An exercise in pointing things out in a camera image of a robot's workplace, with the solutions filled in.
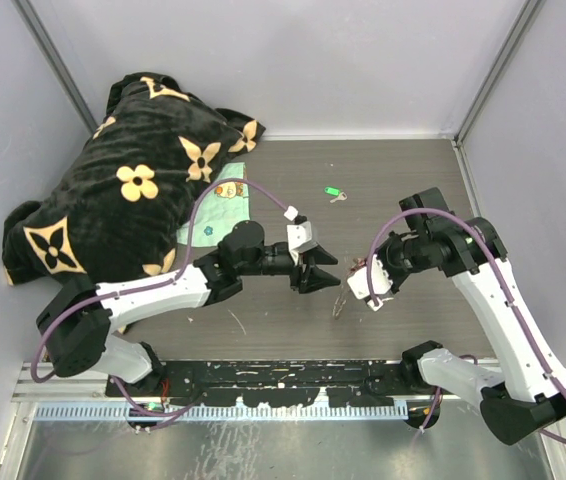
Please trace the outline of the red key tags bunch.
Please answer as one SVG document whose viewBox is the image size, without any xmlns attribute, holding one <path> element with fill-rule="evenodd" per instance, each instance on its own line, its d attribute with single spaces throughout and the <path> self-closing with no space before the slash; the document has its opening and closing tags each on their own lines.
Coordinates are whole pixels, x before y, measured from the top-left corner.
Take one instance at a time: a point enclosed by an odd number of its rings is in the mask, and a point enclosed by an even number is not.
<svg viewBox="0 0 566 480">
<path fill-rule="evenodd" d="M 355 271 L 363 268 L 366 266 L 367 263 L 367 259 L 365 257 L 362 258 L 354 258 L 352 260 L 353 264 L 352 266 L 349 268 L 349 272 L 350 273 L 354 273 Z"/>
</svg>

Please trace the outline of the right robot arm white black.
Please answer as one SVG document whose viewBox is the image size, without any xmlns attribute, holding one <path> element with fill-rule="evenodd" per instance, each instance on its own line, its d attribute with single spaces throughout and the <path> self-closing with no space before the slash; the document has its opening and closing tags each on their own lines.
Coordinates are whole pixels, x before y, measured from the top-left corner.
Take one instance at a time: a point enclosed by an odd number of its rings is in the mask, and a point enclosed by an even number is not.
<svg viewBox="0 0 566 480">
<path fill-rule="evenodd" d="M 470 305 L 500 365 L 493 372 L 427 341 L 403 352 L 403 385 L 415 394 L 434 387 L 460 397 L 506 445 L 545 433 L 566 417 L 566 368 L 527 308 L 495 227 L 482 217 L 459 219 L 438 188 L 399 205 L 392 220 L 405 220 L 409 230 L 397 234 L 384 225 L 377 233 L 360 297 L 377 310 L 409 276 L 439 270 Z"/>
</svg>

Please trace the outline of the large keyring with small rings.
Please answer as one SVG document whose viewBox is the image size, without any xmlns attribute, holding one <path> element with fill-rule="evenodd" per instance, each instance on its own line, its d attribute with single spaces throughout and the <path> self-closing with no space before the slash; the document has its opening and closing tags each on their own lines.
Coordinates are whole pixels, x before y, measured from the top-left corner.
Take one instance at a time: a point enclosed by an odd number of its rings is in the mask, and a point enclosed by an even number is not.
<svg viewBox="0 0 566 480">
<path fill-rule="evenodd" d="M 333 309 L 332 309 L 332 318 L 334 320 L 337 320 L 340 318 L 342 310 L 345 306 L 345 304 L 347 303 L 347 299 L 351 293 L 350 287 L 347 284 L 347 280 L 349 277 L 351 277 L 354 273 L 350 273 L 349 272 L 349 268 L 352 266 L 352 264 L 348 267 L 343 280 L 341 282 L 341 286 L 340 286 L 340 291 L 339 291 L 339 295 L 337 297 L 337 299 L 334 302 L 333 305 Z"/>
</svg>

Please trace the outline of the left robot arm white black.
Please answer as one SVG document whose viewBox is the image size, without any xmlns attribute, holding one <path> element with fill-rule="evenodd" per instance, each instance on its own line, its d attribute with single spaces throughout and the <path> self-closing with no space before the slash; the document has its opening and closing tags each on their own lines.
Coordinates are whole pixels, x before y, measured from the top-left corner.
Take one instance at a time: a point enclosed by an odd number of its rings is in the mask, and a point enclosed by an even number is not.
<svg viewBox="0 0 566 480">
<path fill-rule="evenodd" d="M 339 279 L 323 268 L 337 262 L 305 218 L 288 225 L 286 240 L 272 245 L 266 244 L 261 224 L 241 221 L 216 249 L 179 270 L 120 283 L 75 278 L 39 315 L 37 327 L 54 376 L 100 372 L 151 396 L 162 387 L 166 368 L 149 344 L 130 343 L 117 336 L 118 329 L 223 302 L 242 291 L 245 276 L 286 276 L 299 294 L 335 287 Z"/>
</svg>

